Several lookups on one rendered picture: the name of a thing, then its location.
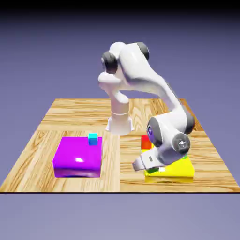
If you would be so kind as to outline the small red cube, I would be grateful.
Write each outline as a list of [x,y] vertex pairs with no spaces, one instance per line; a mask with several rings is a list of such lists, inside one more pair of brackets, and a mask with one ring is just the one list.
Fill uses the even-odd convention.
[[148,137],[148,135],[141,135],[141,149],[149,150],[152,148],[152,143]]

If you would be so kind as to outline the large magenta box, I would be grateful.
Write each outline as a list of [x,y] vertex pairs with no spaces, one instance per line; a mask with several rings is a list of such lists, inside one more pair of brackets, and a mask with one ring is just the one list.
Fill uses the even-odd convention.
[[90,146],[88,136],[62,137],[52,160],[56,178],[99,178],[102,165],[103,138],[98,136],[98,145]]

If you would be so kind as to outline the small cyan cube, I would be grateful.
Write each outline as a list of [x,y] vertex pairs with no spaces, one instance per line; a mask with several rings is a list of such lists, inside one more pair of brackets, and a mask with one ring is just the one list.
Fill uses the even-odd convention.
[[90,146],[97,146],[98,145],[98,134],[97,133],[89,133],[88,143]]

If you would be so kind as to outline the large yellow box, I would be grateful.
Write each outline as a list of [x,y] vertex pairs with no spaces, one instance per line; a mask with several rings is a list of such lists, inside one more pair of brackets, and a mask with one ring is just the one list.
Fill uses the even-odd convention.
[[195,169],[188,154],[171,165],[159,167],[157,172],[149,174],[144,171],[147,183],[193,182],[194,175]]

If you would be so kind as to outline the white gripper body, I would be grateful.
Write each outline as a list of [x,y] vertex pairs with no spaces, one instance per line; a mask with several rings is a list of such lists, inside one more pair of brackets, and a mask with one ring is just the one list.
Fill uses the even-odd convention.
[[142,152],[132,163],[133,169],[139,171],[164,166],[164,164],[157,158],[157,153],[156,149]]

